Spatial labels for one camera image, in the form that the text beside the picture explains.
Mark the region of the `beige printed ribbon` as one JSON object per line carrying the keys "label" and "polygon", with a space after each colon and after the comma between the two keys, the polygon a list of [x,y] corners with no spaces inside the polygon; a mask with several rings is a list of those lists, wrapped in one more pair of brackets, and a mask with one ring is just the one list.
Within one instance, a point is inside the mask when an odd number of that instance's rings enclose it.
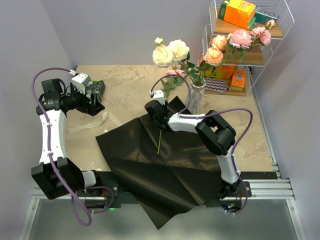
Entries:
{"label": "beige printed ribbon", "polygon": [[71,128],[68,128],[67,130],[70,133],[74,133],[74,132],[82,131],[82,130],[85,130],[85,129],[96,128],[96,127],[101,126],[108,119],[111,120],[117,127],[120,127],[120,126],[123,125],[110,111],[105,111],[105,112],[102,113],[101,121],[93,122],[93,123],[87,123],[87,124],[80,125],[80,126],[77,126],[77,127],[71,127]]}

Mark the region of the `pink rose stem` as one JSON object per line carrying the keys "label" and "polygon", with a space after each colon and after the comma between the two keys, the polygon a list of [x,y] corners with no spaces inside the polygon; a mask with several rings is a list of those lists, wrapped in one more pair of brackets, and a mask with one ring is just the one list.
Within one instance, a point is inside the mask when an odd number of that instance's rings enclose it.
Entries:
{"label": "pink rose stem", "polygon": [[162,84],[162,91],[164,93],[164,98],[169,99],[171,90],[182,85],[183,80],[187,74],[184,70],[179,69],[177,66],[173,66],[171,70],[166,72],[166,77],[160,82]]}
{"label": "pink rose stem", "polygon": [[275,25],[276,22],[272,19],[264,26],[253,28],[250,33],[243,29],[230,33],[227,37],[226,61],[223,64],[230,62],[235,57],[237,57],[236,63],[241,63],[247,52],[268,46],[272,37],[270,31]]}

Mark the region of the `black wrapping paper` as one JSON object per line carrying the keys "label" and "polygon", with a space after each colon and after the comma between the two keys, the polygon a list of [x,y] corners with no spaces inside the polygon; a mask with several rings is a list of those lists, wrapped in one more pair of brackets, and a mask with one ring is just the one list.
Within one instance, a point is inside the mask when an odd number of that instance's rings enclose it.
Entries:
{"label": "black wrapping paper", "polygon": [[157,229],[216,197],[221,168],[197,132],[164,131],[142,115],[96,137],[117,181]]}

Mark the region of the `white rose stem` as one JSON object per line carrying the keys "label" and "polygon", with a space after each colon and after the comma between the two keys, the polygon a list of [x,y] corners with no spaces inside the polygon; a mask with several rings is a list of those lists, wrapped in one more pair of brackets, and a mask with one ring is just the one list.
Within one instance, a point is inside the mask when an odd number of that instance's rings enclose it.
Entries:
{"label": "white rose stem", "polygon": [[169,65],[178,64],[174,67],[174,73],[190,77],[195,86],[201,87],[205,79],[201,70],[190,62],[190,48],[181,39],[170,41],[165,44],[162,37],[156,37],[153,41],[156,45],[152,52],[152,61],[157,68],[167,68]]}

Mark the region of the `peach rose stem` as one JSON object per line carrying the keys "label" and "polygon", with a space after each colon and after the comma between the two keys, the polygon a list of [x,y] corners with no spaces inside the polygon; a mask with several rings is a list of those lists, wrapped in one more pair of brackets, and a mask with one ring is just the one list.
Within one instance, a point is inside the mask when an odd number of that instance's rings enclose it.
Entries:
{"label": "peach rose stem", "polygon": [[200,76],[205,79],[214,78],[217,71],[226,62],[228,39],[224,35],[217,35],[211,41],[211,47],[206,50],[201,58],[199,67]]}

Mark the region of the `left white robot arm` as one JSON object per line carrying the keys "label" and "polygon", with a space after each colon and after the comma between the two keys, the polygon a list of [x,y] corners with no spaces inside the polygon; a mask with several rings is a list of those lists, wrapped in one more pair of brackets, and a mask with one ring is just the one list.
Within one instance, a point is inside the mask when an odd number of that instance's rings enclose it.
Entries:
{"label": "left white robot arm", "polygon": [[92,196],[99,196],[104,184],[98,173],[80,170],[67,156],[65,127],[71,110],[95,116],[105,109],[101,104],[105,86],[84,73],[72,78],[70,92],[59,78],[42,81],[41,85],[41,106],[36,107],[36,113],[42,126],[42,152],[39,165],[31,169],[32,178],[50,200],[69,194],[57,174],[73,192],[86,189]]}

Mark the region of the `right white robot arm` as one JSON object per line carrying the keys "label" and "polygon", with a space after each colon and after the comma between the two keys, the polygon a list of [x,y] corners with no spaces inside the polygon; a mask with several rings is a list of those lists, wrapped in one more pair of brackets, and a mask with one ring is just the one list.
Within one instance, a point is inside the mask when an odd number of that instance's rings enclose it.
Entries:
{"label": "right white robot arm", "polygon": [[158,100],[151,100],[144,108],[161,130],[198,134],[207,149],[216,155],[223,186],[219,192],[221,199],[233,197],[241,190],[241,172],[232,154],[236,131],[215,110],[199,115],[173,113],[167,101],[162,104]]}

